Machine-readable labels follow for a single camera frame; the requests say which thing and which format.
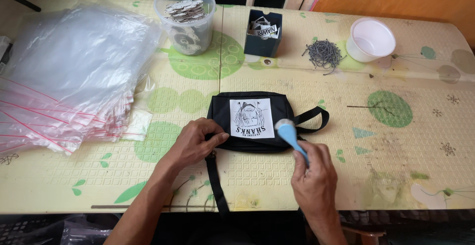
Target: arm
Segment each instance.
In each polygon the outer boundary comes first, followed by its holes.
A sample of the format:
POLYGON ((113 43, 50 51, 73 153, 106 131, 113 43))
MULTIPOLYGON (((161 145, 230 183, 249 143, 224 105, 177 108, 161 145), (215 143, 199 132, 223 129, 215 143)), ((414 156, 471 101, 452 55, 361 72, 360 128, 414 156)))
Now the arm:
POLYGON ((150 244, 163 203, 178 173, 184 167, 203 160, 228 137, 229 134, 224 133, 224 130, 211 119, 199 118, 183 127, 175 144, 157 163, 147 184, 123 214, 104 244, 150 244), (205 135, 208 133, 215 135, 205 141, 205 135))
POLYGON ((345 245, 340 216, 335 208, 338 177, 328 147, 306 141, 298 143, 307 152, 310 167, 306 172, 304 156, 294 151, 295 171, 291 184, 295 199, 320 244, 345 245))

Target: black strap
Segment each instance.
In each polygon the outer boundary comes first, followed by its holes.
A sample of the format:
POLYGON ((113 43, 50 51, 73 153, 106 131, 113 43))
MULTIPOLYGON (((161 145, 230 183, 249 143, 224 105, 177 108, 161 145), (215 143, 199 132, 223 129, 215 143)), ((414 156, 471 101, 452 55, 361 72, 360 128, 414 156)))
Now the black strap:
POLYGON ((318 130, 322 129, 323 127, 326 126, 326 124, 328 123, 328 120, 330 119, 330 114, 320 108, 319 106, 309 110, 309 111, 306 111, 304 112, 303 114, 300 114, 300 115, 297 115, 295 116, 292 121, 294 121, 295 125, 299 125, 303 122, 306 122, 310 119, 312 119, 313 117, 319 115, 319 114, 322 114, 322 125, 318 128, 318 129, 307 129, 307 128, 303 128, 303 127, 295 127, 295 129, 297 129, 297 133, 298 134, 306 134, 306 133, 314 133, 314 132, 317 132, 318 130))
POLYGON ((213 190, 214 199, 216 200, 217 210, 219 211, 221 218, 226 220, 230 211, 228 208, 228 203, 226 202, 226 198, 224 198, 221 183, 219 182, 219 175, 217 174, 216 167, 216 155, 214 151, 206 156, 205 160, 206 167, 208 168, 208 175, 210 176, 211 189, 213 190))

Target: blue brush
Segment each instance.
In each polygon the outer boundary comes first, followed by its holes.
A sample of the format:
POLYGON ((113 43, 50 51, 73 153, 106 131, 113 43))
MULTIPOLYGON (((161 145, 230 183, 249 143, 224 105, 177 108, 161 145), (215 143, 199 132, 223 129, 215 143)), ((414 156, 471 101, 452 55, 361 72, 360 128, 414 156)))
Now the blue brush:
POLYGON ((277 130, 277 134, 279 134, 283 140, 294 147, 296 151, 302 153, 307 162, 307 166, 309 166, 307 153, 297 144, 297 130, 295 129, 294 122, 289 119, 281 119, 276 123, 274 129, 277 130))

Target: hand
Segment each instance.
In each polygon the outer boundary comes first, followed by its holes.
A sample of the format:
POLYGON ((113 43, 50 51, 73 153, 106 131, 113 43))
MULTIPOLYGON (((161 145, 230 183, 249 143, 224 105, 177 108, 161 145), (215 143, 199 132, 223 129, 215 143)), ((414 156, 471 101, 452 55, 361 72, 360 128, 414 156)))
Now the hand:
POLYGON ((199 118, 190 121, 181 130, 175 144, 165 154, 167 159, 183 169, 188 165, 193 165, 204 159, 217 146, 229 138, 228 133, 224 133, 215 121, 206 118, 199 118), (205 141, 205 135, 214 133, 215 135, 205 141))
POLYGON ((298 141, 307 152, 309 168, 304 156, 294 151, 295 170, 292 188, 295 200, 315 235, 323 244, 346 244, 335 208, 335 191, 338 176, 325 144, 298 141))

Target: yellow foam mat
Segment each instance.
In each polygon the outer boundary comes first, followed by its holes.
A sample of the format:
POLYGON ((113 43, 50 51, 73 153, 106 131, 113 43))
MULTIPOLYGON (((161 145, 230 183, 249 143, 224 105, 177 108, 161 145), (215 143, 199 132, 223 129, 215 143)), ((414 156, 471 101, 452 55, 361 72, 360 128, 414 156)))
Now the yellow foam mat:
MULTIPOLYGON (((78 0, 29 1, 55 11, 78 0)), ((109 1, 157 18, 152 0, 109 1)), ((338 209, 475 206, 475 57, 453 25, 381 18, 396 36, 394 53, 368 64, 347 57, 323 76, 329 70, 315 70, 301 56, 305 44, 328 39, 346 55, 350 26, 360 17, 257 9, 283 14, 276 58, 243 54, 250 7, 218 5, 205 54, 183 56, 169 41, 157 50, 154 115, 144 142, 85 142, 69 158, 46 149, 1 157, 0 213, 124 211, 181 128, 206 116, 212 95, 252 90, 286 94, 295 114, 316 105, 329 111, 328 125, 304 138, 329 145, 338 209)), ((19 19, 30 12, 0 0, 0 35, 14 40, 19 19)), ((217 154, 231 210, 297 209, 290 151, 217 154)), ((164 211, 217 211, 204 162, 183 170, 172 190, 164 211)))

